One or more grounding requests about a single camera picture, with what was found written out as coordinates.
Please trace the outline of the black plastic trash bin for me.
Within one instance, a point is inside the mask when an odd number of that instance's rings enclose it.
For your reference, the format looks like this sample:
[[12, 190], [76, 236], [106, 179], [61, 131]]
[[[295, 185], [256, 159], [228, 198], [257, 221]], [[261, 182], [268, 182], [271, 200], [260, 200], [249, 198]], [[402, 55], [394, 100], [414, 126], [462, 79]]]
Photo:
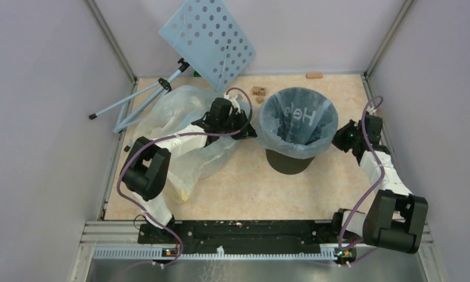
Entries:
[[314, 157], [296, 159], [269, 149], [266, 149], [266, 158], [275, 171], [286, 175], [299, 174], [305, 171], [314, 160]]

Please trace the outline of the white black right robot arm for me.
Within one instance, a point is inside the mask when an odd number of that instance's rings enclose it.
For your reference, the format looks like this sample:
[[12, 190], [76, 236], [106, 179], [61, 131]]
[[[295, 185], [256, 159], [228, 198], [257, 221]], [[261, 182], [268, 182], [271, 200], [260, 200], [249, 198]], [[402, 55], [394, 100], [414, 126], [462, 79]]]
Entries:
[[358, 122], [349, 121], [339, 129], [333, 145], [351, 152], [364, 171], [375, 198], [367, 213], [339, 209], [334, 213], [330, 233], [346, 242], [356, 234], [363, 243], [414, 254], [424, 231], [428, 202], [414, 195], [400, 179], [388, 148], [380, 143], [383, 121], [365, 114]]

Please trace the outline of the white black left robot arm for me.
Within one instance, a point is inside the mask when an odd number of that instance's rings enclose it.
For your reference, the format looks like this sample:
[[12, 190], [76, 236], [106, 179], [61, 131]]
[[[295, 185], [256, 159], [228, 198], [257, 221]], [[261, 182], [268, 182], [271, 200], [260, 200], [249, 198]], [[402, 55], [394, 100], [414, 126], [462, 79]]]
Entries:
[[207, 147], [221, 137], [242, 140], [256, 137], [250, 124], [253, 107], [242, 109], [234, 99], [215, 98], [210, 109], [184, 129], [150, 140], [138, 138], [121, 169], [119, 182], [133, 193], [130, 202], [142, 209], [153, 225], [152, 236], [167, 243], [174, 236], [172, 212], [163, 197], [171, 160]]

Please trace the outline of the light blue trash bag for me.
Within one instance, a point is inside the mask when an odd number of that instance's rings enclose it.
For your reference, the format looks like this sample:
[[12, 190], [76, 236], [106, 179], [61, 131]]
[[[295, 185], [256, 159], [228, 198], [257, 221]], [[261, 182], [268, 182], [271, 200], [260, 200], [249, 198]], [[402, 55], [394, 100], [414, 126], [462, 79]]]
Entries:
[[308, 88], [282, 89], [269, 96], [255, 121], [257, 141], [265, 149], [309, 159], [327, 151], [338, 129], [332, 101]]

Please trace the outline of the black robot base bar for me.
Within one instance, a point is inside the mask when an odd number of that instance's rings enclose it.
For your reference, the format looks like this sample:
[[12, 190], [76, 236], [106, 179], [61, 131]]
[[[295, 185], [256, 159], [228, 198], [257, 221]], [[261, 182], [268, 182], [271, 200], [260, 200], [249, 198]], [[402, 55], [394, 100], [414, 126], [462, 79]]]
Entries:
[[338, 243], [340, 227], [331, 220], [176, 220], [165, 229], [139, 227], [139, 244], [171, 245], [183, 254], [314, 254]]

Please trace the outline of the translucent yellowish trash bag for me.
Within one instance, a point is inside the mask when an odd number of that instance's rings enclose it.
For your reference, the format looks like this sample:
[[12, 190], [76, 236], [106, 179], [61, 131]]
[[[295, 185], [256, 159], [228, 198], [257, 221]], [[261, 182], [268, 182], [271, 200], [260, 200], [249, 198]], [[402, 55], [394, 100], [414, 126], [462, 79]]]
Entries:
[[168, 136], [169, 142], [181, 148], [173, 151], [166, 182], [166, 193], [178, 204], [188, 201], [198, 180], [220, 171], [239, 145], [238, 141], [228, 136], [202, 149], [193, 147], [193, 142], [206, 142], [208, 139], [200, 135], [200, 129], [193, 129], [192, 136], [182, 136], [187, 127], [200, 119], [214, 100], [221, 97], [213, 90], [181, 86], [161, 98], [138, 123], [132, 135], [133, 141], [140, 137], [153, 140]]

